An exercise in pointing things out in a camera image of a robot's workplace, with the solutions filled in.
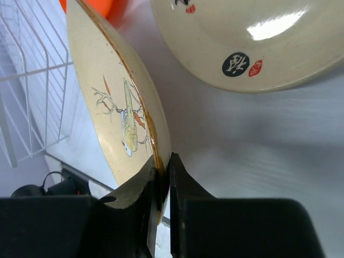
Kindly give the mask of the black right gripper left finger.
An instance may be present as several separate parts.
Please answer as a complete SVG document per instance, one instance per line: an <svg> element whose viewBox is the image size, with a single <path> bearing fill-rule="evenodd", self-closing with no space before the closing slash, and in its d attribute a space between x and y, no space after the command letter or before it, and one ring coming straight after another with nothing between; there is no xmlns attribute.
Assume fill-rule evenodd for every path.
<svg viewBox="0 0 344 258"><path fill-rule="evenodd" d="M154 170L101 199L1 199L1 257L152 257Z"/></svg>

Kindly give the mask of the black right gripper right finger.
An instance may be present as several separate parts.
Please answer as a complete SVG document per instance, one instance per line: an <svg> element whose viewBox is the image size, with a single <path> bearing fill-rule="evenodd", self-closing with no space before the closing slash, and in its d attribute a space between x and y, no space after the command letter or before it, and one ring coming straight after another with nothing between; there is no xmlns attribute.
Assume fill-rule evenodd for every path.
<svg viewBox="0 0 344 258"><path fill-rule="evenodd" d="M172 153L173 257L324 257L307 210L288 198L216 198Z"/></svg>

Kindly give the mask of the large cream bird plate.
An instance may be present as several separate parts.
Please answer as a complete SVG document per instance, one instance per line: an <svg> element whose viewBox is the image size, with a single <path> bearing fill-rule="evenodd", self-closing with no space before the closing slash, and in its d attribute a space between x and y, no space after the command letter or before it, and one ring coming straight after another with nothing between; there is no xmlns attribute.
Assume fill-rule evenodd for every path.
<svg viewBox="0 0 344 258"><path fill-rule="evenodd" d="M151 162L169 191L170 134L153 80L135 50L86 1L68 1L68 41L78 83L106 161L123 185Z"/></svg>

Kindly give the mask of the small cream floral plate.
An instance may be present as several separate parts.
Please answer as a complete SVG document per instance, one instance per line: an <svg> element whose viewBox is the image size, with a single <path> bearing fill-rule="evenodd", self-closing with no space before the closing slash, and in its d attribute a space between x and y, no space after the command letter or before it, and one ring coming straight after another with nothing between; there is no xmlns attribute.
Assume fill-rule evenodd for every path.
<svg viewBox="0 0 344 258"><path fill-rule="evenodd" d="M152 1L180 64L240 93L298 86L343 61L343 1Z"/></svg>

